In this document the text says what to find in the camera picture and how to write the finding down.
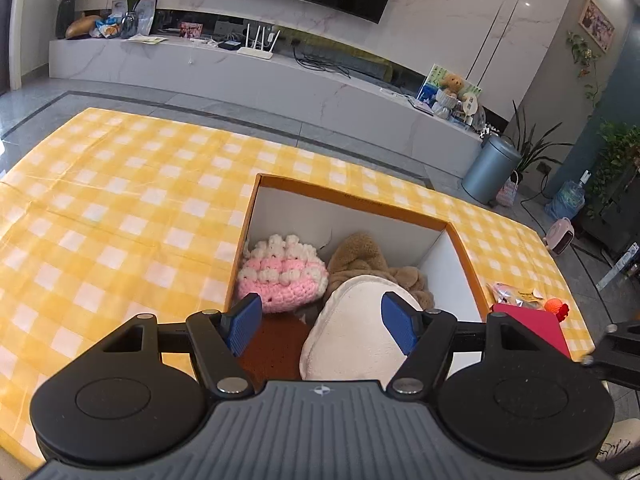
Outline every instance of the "vase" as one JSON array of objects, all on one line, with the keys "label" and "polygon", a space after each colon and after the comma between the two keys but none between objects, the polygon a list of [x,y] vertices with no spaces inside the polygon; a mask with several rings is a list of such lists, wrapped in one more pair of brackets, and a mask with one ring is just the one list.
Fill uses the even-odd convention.
[{"label": "vase", "polygon": [[66,30],[75,21],[76,0],[61,0],[56,18],[56,38],[65,39]]},{"label": "vase", "polygon": [[120,37],[123,40],[132,38],[138,33],[138,14],[133,12],[127,12],[122,18],[120,24]]}]

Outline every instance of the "gray ribbed plate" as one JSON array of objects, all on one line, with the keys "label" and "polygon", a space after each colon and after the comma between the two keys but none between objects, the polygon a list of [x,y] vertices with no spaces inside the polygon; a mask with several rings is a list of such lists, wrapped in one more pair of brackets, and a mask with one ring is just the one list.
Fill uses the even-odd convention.
[{"label": "gray ribbed plate", "polygon": [[140,466],[81,470],[49,462],[33,480],[246,479],[546,480],[609,478],[593,463],[517,472],[482,462],[440,431],[423,404],[386,397],[375,382],[271,381],[222,402],[185,446]]}]

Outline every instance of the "round black disc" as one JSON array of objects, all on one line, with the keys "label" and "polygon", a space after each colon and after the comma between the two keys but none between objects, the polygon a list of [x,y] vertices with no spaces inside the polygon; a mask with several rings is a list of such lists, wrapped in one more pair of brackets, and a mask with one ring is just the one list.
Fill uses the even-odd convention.
[{"label": "round black disc", "polygon": [[508,352],[444,382],[437,409],[448,430],[482,455],[533,468],[593,459],[614,406],[600,381],[545,352]]},{"label": "round black disc", "polygon": [[31,420],[46,458],[141,462],[183,443],[204,417],[200,385],[180,370],[159,362],[91,364],[71,364],[34,394]]}]

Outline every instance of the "cardboard box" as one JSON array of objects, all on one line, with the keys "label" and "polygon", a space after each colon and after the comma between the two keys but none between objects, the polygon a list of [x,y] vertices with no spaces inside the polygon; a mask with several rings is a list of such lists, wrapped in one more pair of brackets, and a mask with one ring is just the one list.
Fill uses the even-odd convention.
[{"label": "cardboard box", "polygon": [[[349,235],[364,231],[380,246],[389,266],[415,266],[427,277],[435,306],[460,321],[485,320],[489,305],[454,226],[393,205],[352,196],[290,178],[258,174],[236,251],[225,307],[235,301],[235,280],[245,240],[254,247],[273,234],[295,234],[329,261]],[[452,370],[478,361],[479,354],[454,357]]]}]

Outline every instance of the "plastic bag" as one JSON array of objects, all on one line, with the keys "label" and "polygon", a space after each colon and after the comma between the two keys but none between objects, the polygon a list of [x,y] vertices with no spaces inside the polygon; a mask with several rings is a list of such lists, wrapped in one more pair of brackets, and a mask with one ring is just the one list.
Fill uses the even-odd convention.
[{"label": "plastic bag", "polygon": [[545,206],[545,212],[554,220],[575,217],[584,206],[584,187],[567,180],[551,202]]},{"label": "plastic bag", "polygon": [[95,26],[107,40],[117,38],[120,35],[120,25],[117,18],[108,17],[106,20],[98,20],[95,22]]},{"label": "plastic bag", "polygon": [[541,305],[538,302],[544,301],[542,295],[535,288],[533,290],[518,290],[516,287],[504,283],[487,283],[487,286],[494,295],[495,303],[539,310]]}]

